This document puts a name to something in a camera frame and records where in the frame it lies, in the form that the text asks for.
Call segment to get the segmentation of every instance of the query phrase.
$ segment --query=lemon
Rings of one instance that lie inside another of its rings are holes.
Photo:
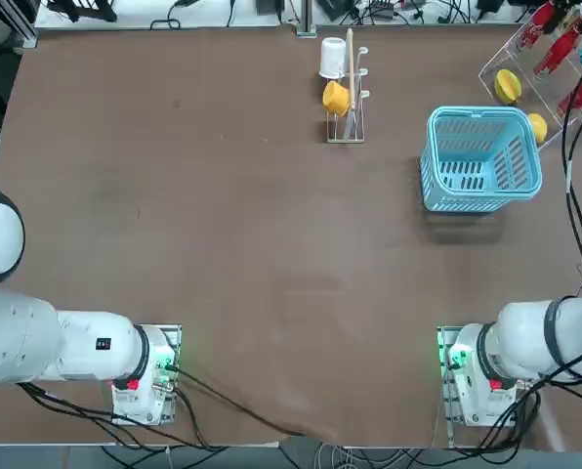
[[[517,76],[506,68],[495,75],[495,93],[502,103],[511,105],[521,96],[521,84]]]
[[[527,117],[532,124],[532,128],[534,129],[534,138],[536,139],[537,144],[542,144],[545,142],[545,137],[547,136],[547,122],[541,114],[531,113],[528,114]]]

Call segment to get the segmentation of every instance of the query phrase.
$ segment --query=metal rack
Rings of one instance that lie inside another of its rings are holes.
[[[369,98],[369,91],[362,88],[362,77],[367,76],[369,70],[360,68],[360,58],[369,53],[366,47],[359,47],[356,54],[353,72],[354,102],[345,116],[339,117],[335,112],[326,111],[326,140],[329,144],[361,144],[365,141],[364,100]],[[350,74],[346,73],[337,81],[345,86],[350,84]]]

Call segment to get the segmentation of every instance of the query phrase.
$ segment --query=black cable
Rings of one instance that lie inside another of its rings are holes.
[[[424,451],[425,451],[425,449],[420,449],[419,452],[417,453],[417,455],[415,457],[421,456],[421,453],[424,452]],[[415,462],[415,460],[411,457],[410,458],[410,461],[408,461],[408,464],[406,464],[406,467],[404,469],[410,469],[410,466],[412,466],[413,462]]]
[[[230,27],[230,22],[232,21],[232,13],[234,13],[234,2],[235,0],[230,0],[230,14],[229,20],[226,22],[226,27]]]
[[[117,456],[111,454],[105,447],[100,447],[101,451],[106,454],[109,458],[111,458],[112,460],[114,460],[116,463],[118,463],[120,466],[122,466],[125,469],[129,469],[132,468],[133,466],[131,464],[128,464],[124,461],[122,461],[120,458],[118,458]]]
[[[99,418],[98,418],[99,416],[110,417],[111,419],[117,419],[117,420],[124,420],[126,422],[137,425],[138,427],[144,428],[144,429],[148,430],[150,433],[154,433],[155,435],[159,435],[161,437],[168,438],[168,439],[170,439],[174,442],[180,443],[181,445],[184,445],[186,447],[204,449],[203,447],[200,447],[198,445],[194,445],[193,443],[187,442],[181,438],[176,437],[175,435],[171,435],[169,433],[158,430],[156,427],[154,427],[152,425],[146,425],[144,423],[141,423],[138,420],[130,418],[126,415],[118,415],[118,414],[116,414],[114,412],[110,412],[110,411],[97,410],[97,409],[93,409],[93,408],[84,407],[82,405],[76,405],[76,404],[73,404],[73,403],[66,401],[64,399],[55,398],[55,397],[49,395],[42,388],[39,388],[37,386],[34,386],[34,388],[36,388],[37,390],[40,390],[41,394],[37,393],[37,394],[33,395],[32,393],[29,393],[28,391],[26,392],[31,398],[37,398],[37,399],[33,399],[34,401],[38,402],[37,400],[41,399],[41,400],[49,401],[51,403],[61,405],[61,406],[64,406],[66,408],[70,408],[70,409],[74,410],[74,412],[68,412],[67,410],[54,408],[54,407],[51,408],[49,405],[46,405],[46,403],[41,403],[41,405],[44,406],[45,408],[52,410],[52,411],[55,411],[57,413],[65,413],[65,414],[72,415],[72,416],[78,416],[80,418],[86,418],[86,419],[89,419],[92,421],[99,420]],[[105,421],[104,423],[111,425],[111,426],[116,426],[120,430],[127,432],[127,433],[130,433],[126,429],[124,429],[121,425],[118,425],[118,424],[115,424],[115,423],[109,422],[109,421]],[[132,436],[132,434],[129,436],[133,439],[134,442],[136,442],[136,439]]]
[[[376,466],[373,465],[373,461],[367,456],[367,454],[365,454],[365,451],[363,451],[362,449],[359,449],[360,454],[362,454],[361,459],[364,459],[365,462],[367,464],[369,464],[369,467],[371,467],[371,469],[377,469]]]
[[[227,449],[229,449],[229,447],[218,449],[217,451],[212,452],[211,454],[204,456],[202,459],[199,459],[195,462],[188,464],[187,466],[183,467],[183,469],[191,469],[192,467],[199,466],[200,464],[205,463],[206,461],[208,461],[212,457],[217,456],[220,452],[226,451]]]
[[[406,17],[403,14],[401,14],[400,12],[395,12],[395,16],[402,18],[404,20],[404,22],[406,23],[407,26],[410,25],[410,22],[408,22],[408,20],[406,19]]]
[[[577,391],[574,391],[574,390],[570,389],[565,384],[561,384],[561,383],[551,383],[551,385],[554,386],[555,388],[562,389],[563,391],[566,391],[567,393],[570,393],[573,396],[575,396],[576,398],[579,398],[579,399],[582,400],[582,393],[578,393]]]
[[[348,16],[350,15],[352,11],[348,11],[346,13],[346,15],[343,17],[343,19],[341,20],[341,22],[339,23],[339,26],[342,26],[344,22],[346,22],[346,19],[348,18]]]
[[[206,443],[204,437],[202,437],[202,432],[200,431],[200,427],[197,424],[197,419],[195,418],[195,412],[193,411],[193,406],[191,405],[191,401],[187,397],[187,393],[182,389],[175,388],[174,392],[177,394],[179,399],[183,401],[183,404],[187,407],[187,411],[189,413],[189,417],[191,418],[191,425],[193,425],[193,432],[195,433],[195,438],[197,441],[207,450],[215,451],[217,449],[221,449],[223,447],[211,447],[209,444]]]
[[[525,10],[523,10],[523,13],[521,13],[521,16],[518,17],[515,22],[519,22],[521,21],[523,18],[525,18],[525,15],[527,15],[529,13],[529,5],[525,6]]]
[[[293,459],[291,459],[291,456],[289,456],[289,454],[287,454],[287,451],[285,451],[281,445],[278,445],[278,449],[280,450],[280,452],[282,453],[284,458],[287,461],[289,461],[293,465],[293,467],[295,467],[295,469],[302,469],[297,462],[295,462]]]
[[[222,401],[226,402],[227,404],[232,405],[235,408],[238,408],[239,410],[241,410],[244,413],[248,414],[249,416],[251,416],[255,420],[261,422],[262,424],[267,425],[268,427],[272,428],[273,430],[276,430],[276,431],[278,431],[280,433],[284,433],[286,435],[290,435],[290,436],[293,436],[293,437],[303,437],[304,436],[303,433],[296,432],[294,430],[289,430],[289,429],[283,428],[280,425],[277,425],[277,424],[275,424],[273,422],[270,422],[269,420],[267,420],[263,416],[259,415],[255,411],[249,409],[245,405],[241,405],[241,404],[233,401],[231,398],[228,398],[228,397],[224,396],[222,393],[216,391],[215,389],[213,389],[208,384],[206,384],[203,381],[199,380],[198,378],[196,378],[192,374],[187,373],[186,371],[183,371],[182,369],[178,368],[177,366],[173,366],[173,365],[170,364],[170,365],[167,365],[165,367],[165,369],[168,369],[170,371],[176,371],[176,372],[180,373],[182,376],[184,376],[185,378],[190,379],[191,381],[193,381],[194,383],[196,383],[198,386],[201,386],[202,388],[206,389],[207,391],[209,391],[210,393],[212,393],[216,397],[220,398]]]
[[[580,76],[580,79],[578,80],[577,85],[575,86],[575,88],[573,89],[573,91],[571,92],[571,94],[569,96],[568,106],[566,107],[566,111],[564,114],[564,122],[562,124],[561,152],[562,152],[562,167],[564,169],[565,176],[567,175],[570,164],[572,164],[573,151],[575,150],[575,146],[577,145],[577,140],[582,133],[582,122],[581,122],[580,126],[578,128],[578,131],[575,134],[575,137],[573,138],[573,142],[571,144],[571,150],[569,151],[569,155],[567,156],[566,155],[566,131],[568,129],[569,116],[570,116],[570,113],[571,113],[572,108],[573,108],[573,103],[575,101],[575,97],[577,96],[577,91],[581,88],[581,86],[582,86],[582,75]],[[575,189],[573,187],[572,182],[570,182],[569,190],[568,190],[568,193],[566,194],[566,208],[567,208],[567,212],[568,212],[568,216],[569,216],[569,222],[571,224],[571,229],[572,229],[573,235],[575,237],[575,242],[577,244],[577,247],[578,247],[578,250],[580,253],[580,257],[582,259],[582,240],[581,240],[580,234],[577,230],[577,226],[575,224],[575,218],[573,215],[571,203],[575,207],[575,212],[577,214],[580,229],[582,232],[582,211],[581,211],[579,201],[577,199],[577,194],[575,193]]]
[[[167,24],[167,27],[169,27],[170,29],[181,29],[183,27],[183,25],[181,24],[180,21],[176,20],[175,18],[170,18],[172,16],[172,11],[179,7],[180,3],[182,0],[178,0],[176,2],[174,2],[174,4],[170,7],[170,9],[167,11],[167,18],[165,20],[154,20],[153,22],[150,23],[150,31],[154,30],[154,27],[157,24]]]
[[[293,4],[293,0],[289,0],[289,4],[291,5],[291,10],[293,10],[293,16],[295,17],[295,21],[302,22],[302,20],[300,20],[298,12],[295,9],[295,5]]]
[[[445,0],[437,0],[438,3],[442,3],[443,5],[447,5],[448,7],[450,7],[451,9],[455,9],[456,13],[458,13],[461,18],[463,19],[463,22],[469,23],[471,22],[471,19],[469,19],[468,21],[465,20],[465,12],[463,12],[457,5],[456,5],[456,1],[453,0],[451,3],[450,2],[446,2]]]
[[[353,454],[354,457],[358,457],[359,459],[364,459],[366,462],[368,462],[370,465],[373,464],[391,464],[393,462],[394,459],[396,459],[400,454],[400,450],[396,449],[395,452],[390,455],[389,457],[386,457],[384,459],[374,459],[371,458],[369,456],[367,456],[367,454],[365,453],[365,451],[363,449],[359,449],[360,453],[362,454],[362,457],[356,456],[355,454]]]
[[[146,454],[145,456],[140,457],[139,459],[133,461],[133,462],[124,462],[121,459],[119,459],[115,454],[112,454],[108,449],[106,449],[105,447],[100,447],[100,449],[103,451],[104,454],[106,454],[108,457],[110,457],[112,460],[114,460],[115,462],[117,462],[119,465],[121,465],[124,469],[133,469],[135,466],[137,466],[138,464],[141,464],[144,461],[147,461],[148,459],[150,459],[153,456],[156,456],[157,454],[160,454],[162,452],[165,452],[165,449],[159,449],[157,452],[149,452],[148,454]]]
[[[72,411],[64,410],[62,408],[54,407],[52,405],[48,405],[48,404],[42,402],[40,400],[39,396],[34,394],[34,388],[36,388],[35,385],[31,385],[30,383],[21,383],[21,384],[19,384],[19,386],[30,396],[31,399],[33,399],[36,403],[38,403],[42,407],[47,408],[48,410],[51,410],[55,413],[61,413],[63,415],[69,415],[69,416],[76,417],[76,418],[83,418],[83,419],[90,420],[91,422],[93,422],[94,424],[96,424],[100,428],[102,428],[103,431],[106,432],[107,434],[109,434],[118,444],[120,444],[121,446],[123,446],[127,449],[132,449],[132,450],[143,449],[143,450],[146,450],[148,452],[155,452],[155,449],[146,447],[145,445],[140,443],[139,440],[137,440],[137,438],[130,431],[128,431],[127,429],[125,429],[123,427],[120,427],[119,425],[117,425],[111,421],[105,420],[105,419],[100,418],[100,417],[93,417],[93,416],[87,415],[87,414],[85,414],[85,412],[81,412],[81,411],[72,412]],[[129,436],[129,438],[137,446],[135,448],[133,448],[131,445],[124,442],[120,437],[118,437],[113,432],[111,432],[110,430],[105,428],[100,422],[126,433]]]
[[[417,4],[415,3],[415,0],[410,0],[410,3],[412,3],[412,6],[415,7],[415,10],[417,10],[417,14],[415,15],[415,17],[417,19],[421,19],[421,24],[425,24],[426,22],[424,21],[424,12],[422,12],[419,7],[417,6]]]

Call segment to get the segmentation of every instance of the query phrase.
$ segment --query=blue plastic basket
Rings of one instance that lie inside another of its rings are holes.
[[[437,212],[492,212],[531,199],[543,182],[527,116],[514,107],[439,107],[421,155],[424,204]]]

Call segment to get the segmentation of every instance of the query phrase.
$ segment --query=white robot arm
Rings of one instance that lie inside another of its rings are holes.
[[[24,235],[18,208],[0,192],[0,281],[20,263]],[[56,311],[0,290],[0,383],[109,380],[113,412],[154,425],[164,423],[173,376],[165,366],[176,357],[157,326],[106,312]]]
[[[465,423],[493,425],[517,380],[538,380],[582,354],[582,298],[510,303],[491,324],[467,324],[449,351]],[[582,362],[556,381],[582,381]]]

